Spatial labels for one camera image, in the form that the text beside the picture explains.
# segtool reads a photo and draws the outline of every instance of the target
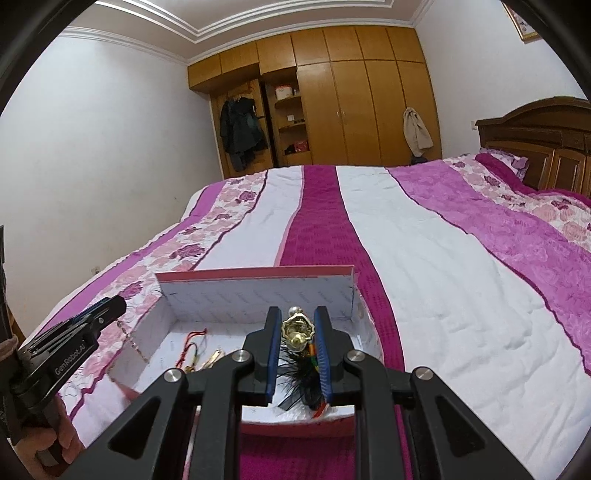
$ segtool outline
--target blue gripper pad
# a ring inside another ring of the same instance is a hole
[[[332,399],[332,384],[330,382],[330,359],[326,344],[326,335],[332,329],[330,318],[327,314],[320,314],[319,309],[314,311],[314,345],[316,346],[316,359],[320,374],[320,389],[327,403]]]
[[[279,348],[281,346],[281,310],[276,309],[271,347],[269,348],[269,360],[267,363],[267,401],[271,402],[277,384],[277,368],[279,365]]]

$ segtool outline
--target ceiling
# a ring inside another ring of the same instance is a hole
[[[432,0],[99,0],[64,32],[126,39],[181,63],[284,31],[327,25],[414,26]]]

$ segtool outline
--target black feather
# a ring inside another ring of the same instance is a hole
[[[322,403],[320,375],[316,371],[308,350],[292,352],[281,345],[281,359],[285,362],[278,369],[278,378],[284,377],[288,385],[288,396],[280,407],[289,410],[297,400],[316,411]]]

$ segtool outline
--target open shelf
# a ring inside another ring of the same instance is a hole
[[[312,165],[312,154],[309,150],[305,152],[288,153],[287,155],[284,154],[283,158],[289,167],[293,165]]]
[[[306,122],[300,122],[298,124],[289,124],[289,125],[286,125],[284,127],[280,127],[279,128],[279,133],[287,132],[289,130],[300,128],[300,127],[306,127]]]
[[[289,108],[301,103],[301,95],[291,95],[275,102],[275,108]]]

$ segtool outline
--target bedspread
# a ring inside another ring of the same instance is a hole
[[[60,302],[40,329],[117,293],[132,328],[159,298],[159,271],[352,264],[385,364],[432,367],[534,478],[553,480],[591,427],[591,205],[515,180],[480,154],[213,184],[180,223]],[[125,408],[105,376],[123,341],[107,327],[61,390],[86,444]],[[353,440],[250,438],[241,465],[243,479],[352,479]]]

